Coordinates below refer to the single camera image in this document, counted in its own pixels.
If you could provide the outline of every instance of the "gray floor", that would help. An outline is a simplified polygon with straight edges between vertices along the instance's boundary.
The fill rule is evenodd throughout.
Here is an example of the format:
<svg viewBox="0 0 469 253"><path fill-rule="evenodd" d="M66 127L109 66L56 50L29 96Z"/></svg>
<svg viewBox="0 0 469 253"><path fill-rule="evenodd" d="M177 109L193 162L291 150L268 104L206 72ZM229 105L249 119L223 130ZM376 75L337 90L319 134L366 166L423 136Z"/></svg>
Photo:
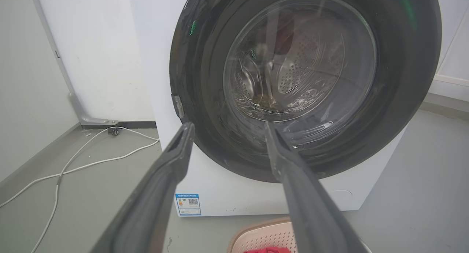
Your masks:
<svg viewBox="0 0 469 253"><path fill-rule="evenodd" d="M60 172L88 139L81 131L65 137L38 159L37 167L42 169L2 186L0 202L31 180ZM151 143L128 132L100 139L71 168ZM56 216L37 252L89 251L160 153L158 144L65 176ZM467 176L469 123L419 111L362 208L345 216L373 252L469 252ZM0 208L0 252L30 252L50 216L55 183L54 179L38 183ZM164 252L226 252L237 231L276 217L179 218L173 210Z"/></svg>

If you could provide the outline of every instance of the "power cord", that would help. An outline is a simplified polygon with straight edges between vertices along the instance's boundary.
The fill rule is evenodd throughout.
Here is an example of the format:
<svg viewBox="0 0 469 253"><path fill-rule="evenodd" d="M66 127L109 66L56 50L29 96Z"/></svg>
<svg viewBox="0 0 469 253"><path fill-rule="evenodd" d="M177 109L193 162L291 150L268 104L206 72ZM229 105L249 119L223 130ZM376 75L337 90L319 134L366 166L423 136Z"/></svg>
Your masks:
<svg viewBox="0 0 469 253"><path fill-rule="evenodd" d="M70 171L65 171L67 169L67 167L72 163L72 161L74 160L74 158L78 155L78 153L80 153L80 151L90 142L92 141L94 138L96 138L99 134L103 133L104 131L107 131L108 129L105 129L105 130L102 130L101 132L99 132L98 134L94 135L89 141L87 141L87 143L85 143L73 156L72 158L70 158L70 160L67 162L67 164L65 164L64 168L62 169L62 171L58 174L54 174L54 175L50 175L50 176L46 176L46 177L42 177L42 178L39 178L37 180L34 180L32 181L31 183L29 183L27 186L25 186L25 188L23 188L21 191L19 191L17 194L15 194L12 198L8 199L7 201L5 201L5 203L2 203L0 205L0 208L2 208L3 206L5 206L7 203L10 203L11 201L13 201L15 198L17 198L20 194L22 194L25 190L27 190L28 188L30 188L31 186L33 186L34 184L36 183L39 183L40 181L44 181L46 179L49 179L49 178L54 178L54 177L59 177L59 179L57 179L57 185L55 186L55 203L54 203L54 207L52 209L52 213L51 213L51 216L49 218L49 220L47 221L47 224L45 225L45 228L44 230L42 231L42 234L39 238L39 240L37 240L37 243L36 245L34 246L34 248L32 249L31 253L34 253L36 250L37 250L37 247L39 246L39 244L41 243L42 239L44 238L45 236L45 233L47 232L47 229L49 228L49 225L51 224L51 221L52 221L52 218L54 217L54 214L55 214L55 211L57 210L57 203L59 201L59 186L60 186L60 183L62 182L62 177L65 175L65 174L69 174L69 173L73 173L75 171L80 171L84 168L88 168L90 166L93 166L93 165L96 165L96 164L99 164L99 163L105 163L107 161L115 161L115 160L119 160L119 159L123 159L123 158L126 158L134 153L136 153L137 151L139 150L142 150L142 149L145 149L145 148L149 148L155 144L157 144L159 142L159 138L151 138L147 135L144 135L142 133L139 133L137 131L133 131L131 129L127 129L127 128L124 128L124 127L119 127L119 126L114 126L114 127L111 127L109 129L114 129L114 128L119 128L119 129L123 129L123 130L127 130L127 131L131 131L133 133L136 133L136 134L139 134L141 136L144 136L146 138L149 138L149 139L152 139L154 140L155 142L154 143L151 143L149 145L146 145L146 146L143 146L143 147L140 147L124 156L121 156L121 157L116 157L116 158L111 158L111 159L107 159L107 160L102 160L102 161L96 161L94 163L90 163L90 164L87 164L87 165L84 165L84 166L81 166L81 167L78 167L78 168L75 168L73 170L70 170Z"/></svg>

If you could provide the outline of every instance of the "door glass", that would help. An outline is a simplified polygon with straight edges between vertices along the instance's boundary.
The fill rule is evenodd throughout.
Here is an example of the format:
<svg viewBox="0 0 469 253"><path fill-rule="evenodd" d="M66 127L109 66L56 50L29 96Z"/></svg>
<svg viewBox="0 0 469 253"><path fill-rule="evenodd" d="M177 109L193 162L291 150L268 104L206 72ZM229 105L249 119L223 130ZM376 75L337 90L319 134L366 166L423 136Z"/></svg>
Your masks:
<svg viewBox="0 0 469 253"><path fill-rule="evenodd" d="M263 137L278 122L294 144L340 129L373 81L375 41L341 0L281 0L249 21L233 42L224 93L238 126Z"/></svg>

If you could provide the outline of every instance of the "round black door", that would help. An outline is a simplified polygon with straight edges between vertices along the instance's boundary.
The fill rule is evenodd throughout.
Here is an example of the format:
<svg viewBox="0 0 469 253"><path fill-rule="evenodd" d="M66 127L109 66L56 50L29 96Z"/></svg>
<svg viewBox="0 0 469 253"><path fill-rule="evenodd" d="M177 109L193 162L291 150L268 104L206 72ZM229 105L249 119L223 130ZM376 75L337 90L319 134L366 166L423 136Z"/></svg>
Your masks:
<svg viewBox="0 0 469 253"><path fill-rule="evenodd" d="M324 178L402 130L440 42L437 0L188 0L171 92L196 144L228 170L276 182L263 134L275 121Z"/></svg>

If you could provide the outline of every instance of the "washing machine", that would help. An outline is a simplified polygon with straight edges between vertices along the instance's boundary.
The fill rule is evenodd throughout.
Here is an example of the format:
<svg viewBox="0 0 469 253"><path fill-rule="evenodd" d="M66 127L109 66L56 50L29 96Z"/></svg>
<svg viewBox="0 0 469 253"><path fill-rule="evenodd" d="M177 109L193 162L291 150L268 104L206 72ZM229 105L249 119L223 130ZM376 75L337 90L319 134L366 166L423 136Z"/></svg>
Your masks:
<svg viewBox="0 0 469 253"><path fill-rule="evenodd" d="M162 147L196 127L179 216L288 213L265 121L341 210L359 209L439 60L437 0L130 3Z"/></svg>

